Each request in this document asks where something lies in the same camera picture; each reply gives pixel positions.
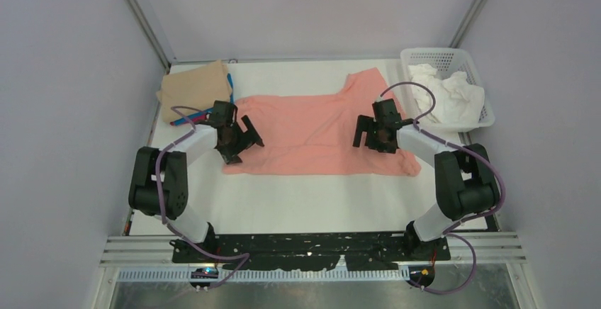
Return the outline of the salmon pink t shirt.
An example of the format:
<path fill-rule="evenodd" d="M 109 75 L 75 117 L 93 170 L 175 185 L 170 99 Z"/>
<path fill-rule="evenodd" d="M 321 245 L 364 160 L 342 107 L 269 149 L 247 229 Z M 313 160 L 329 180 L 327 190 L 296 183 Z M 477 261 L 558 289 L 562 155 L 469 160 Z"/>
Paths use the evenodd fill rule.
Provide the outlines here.
<path fill-rule="evenodd" d="M 387 87 L 376 68 L 349 74 L 336 94 L 248 96 L 236 103 L 248 116 L 264 146 L 240 153 L 241 163 L 225 165 L 224 174 L 417 176 L 415 156 L 353 147 L 356 121 L 370 116 L 371 104 Z"/>

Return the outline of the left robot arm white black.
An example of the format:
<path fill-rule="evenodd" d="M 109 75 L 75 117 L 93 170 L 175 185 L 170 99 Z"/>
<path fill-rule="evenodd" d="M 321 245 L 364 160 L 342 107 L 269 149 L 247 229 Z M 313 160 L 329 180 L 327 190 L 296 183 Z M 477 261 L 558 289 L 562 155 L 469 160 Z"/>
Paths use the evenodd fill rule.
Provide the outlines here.
<path fill-rule="evenodd" d="M 239 164 L 240 153 L 263 139 L 248 116 L 237 117 L 229 101 L 216 101 L 203 120 L 184 116 L 190 131 L 163 148 L 141 147 L 135 157 L 128 203 L 134 210 L 158 219 L 163 226 L 190 245 L 200 262 L 218 256 L 214 227 L 189 205 L 188 167 L 204 154 L 216 151 L 224 163 Z"/>

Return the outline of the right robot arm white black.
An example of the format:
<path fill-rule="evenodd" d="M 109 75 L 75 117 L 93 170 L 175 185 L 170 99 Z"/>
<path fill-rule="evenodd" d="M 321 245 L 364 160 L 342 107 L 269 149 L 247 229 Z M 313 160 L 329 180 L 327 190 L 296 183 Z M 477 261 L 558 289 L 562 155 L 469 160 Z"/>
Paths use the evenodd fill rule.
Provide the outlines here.
<path fill-rule="evenodd" d="M 356 121 L 353 146 L 393 154 L 406 150 L 434 170 L 436 203 L 406 226 L 403 250 L 424 259 L 461 223 L 486 216 L 502 203 L 500 182 L 484 146 L 459 146 L 402 119 L 391 99 L 376 101 L 373 115 Z"/>

